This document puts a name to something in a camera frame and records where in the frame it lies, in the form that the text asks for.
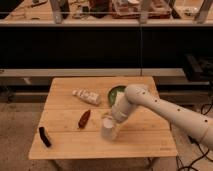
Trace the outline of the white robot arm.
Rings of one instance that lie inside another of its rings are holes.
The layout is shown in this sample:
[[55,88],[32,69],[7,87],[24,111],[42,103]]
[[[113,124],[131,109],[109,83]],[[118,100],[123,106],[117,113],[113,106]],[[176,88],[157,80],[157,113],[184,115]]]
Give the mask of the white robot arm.
[[138,106],[155,112],[213,150],[213,118],[155,97],[144,84],[128,85],[121,99],[111,107],[110,115],[116,123],[123,123]]

